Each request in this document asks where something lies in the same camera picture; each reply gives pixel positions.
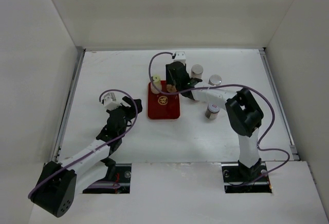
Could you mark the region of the pink cap condiment bottle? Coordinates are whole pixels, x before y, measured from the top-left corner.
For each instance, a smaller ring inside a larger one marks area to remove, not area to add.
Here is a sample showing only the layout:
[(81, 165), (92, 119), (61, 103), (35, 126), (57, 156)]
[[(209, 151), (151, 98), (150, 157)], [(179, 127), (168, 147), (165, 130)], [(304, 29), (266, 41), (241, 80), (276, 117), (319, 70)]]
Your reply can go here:
[(167, 92), (174, 93), (174, 92), (177, 92), (177, 89), (174, 85), (167, 84)]

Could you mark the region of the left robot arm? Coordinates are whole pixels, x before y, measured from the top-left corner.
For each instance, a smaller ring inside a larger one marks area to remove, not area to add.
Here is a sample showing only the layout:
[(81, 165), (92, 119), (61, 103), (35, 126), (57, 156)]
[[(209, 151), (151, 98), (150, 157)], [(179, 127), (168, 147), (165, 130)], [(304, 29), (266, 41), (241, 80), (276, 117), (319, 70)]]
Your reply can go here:
[(142, 112), (141, 99), (125, 96), (122, 100), (117, 103), (110, 97), (103, 99), (109, 117), (90, 145), (61, 162), (44, 165), (35, 188), (28, 195), (31, 202), (59, 218), (69, 210), (76, 194), (100, 179), (110, 182), (115, 178), (115, 162), (110, 156)]

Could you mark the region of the yellow cap condiment bottle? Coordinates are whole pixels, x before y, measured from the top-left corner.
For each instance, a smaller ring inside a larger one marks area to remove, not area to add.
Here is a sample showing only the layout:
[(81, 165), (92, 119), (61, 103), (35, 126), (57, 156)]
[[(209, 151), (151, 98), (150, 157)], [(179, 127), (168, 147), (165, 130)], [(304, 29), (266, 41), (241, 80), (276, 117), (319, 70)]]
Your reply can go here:
[(162, 91), (162, 84), (161, 84), (161, 78), (160, 75), (155, 74), (151, 76), (151, 83), (150, 83), (150, 88), (151, 92), (153, 94), (159, 94)]

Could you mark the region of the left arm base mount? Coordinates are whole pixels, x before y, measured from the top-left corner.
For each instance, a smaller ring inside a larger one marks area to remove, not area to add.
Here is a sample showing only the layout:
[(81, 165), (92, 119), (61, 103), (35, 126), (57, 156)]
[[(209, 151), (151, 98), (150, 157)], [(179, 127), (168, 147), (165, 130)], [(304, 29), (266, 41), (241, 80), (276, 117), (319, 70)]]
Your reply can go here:
[(101, 160), (107, 168), (103, 177), (82, 191), (82, 194), (129, 194), (131, 188), (132, 165), (117, 164), (113, 159)]

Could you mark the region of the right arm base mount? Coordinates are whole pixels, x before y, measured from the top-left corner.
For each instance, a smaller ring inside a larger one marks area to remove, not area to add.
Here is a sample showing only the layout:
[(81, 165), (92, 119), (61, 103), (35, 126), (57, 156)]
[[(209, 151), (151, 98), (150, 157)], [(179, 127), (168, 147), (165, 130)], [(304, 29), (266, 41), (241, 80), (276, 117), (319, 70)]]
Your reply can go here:
[(222, 175), (225, 193), (272, 193), (272, 188), (268, 176), (255, 180), (261, 175), (261, 173), (265, 173), (266, 171), (266, 164), (265, 162), (262, 162), (260, 168), (256, 170), (255, 175), (249, 177), (242, 175), (238, 163), (223, 163)]

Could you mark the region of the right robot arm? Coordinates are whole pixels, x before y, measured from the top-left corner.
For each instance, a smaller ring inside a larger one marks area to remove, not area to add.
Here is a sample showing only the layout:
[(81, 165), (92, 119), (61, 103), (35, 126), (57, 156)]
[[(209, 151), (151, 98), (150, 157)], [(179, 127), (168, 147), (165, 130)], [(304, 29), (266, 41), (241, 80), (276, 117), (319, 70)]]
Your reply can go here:
[(239, 176), (246, 181), (256, 178), (261, 165), (257, 142), (264, 114), (251, 92), (247, 88), (233, 92), (203, 84), (201, 79), (191, 78), (179, 61), (166, 65), (166, 79), (182, 96), (226, 111), (239, 139)]

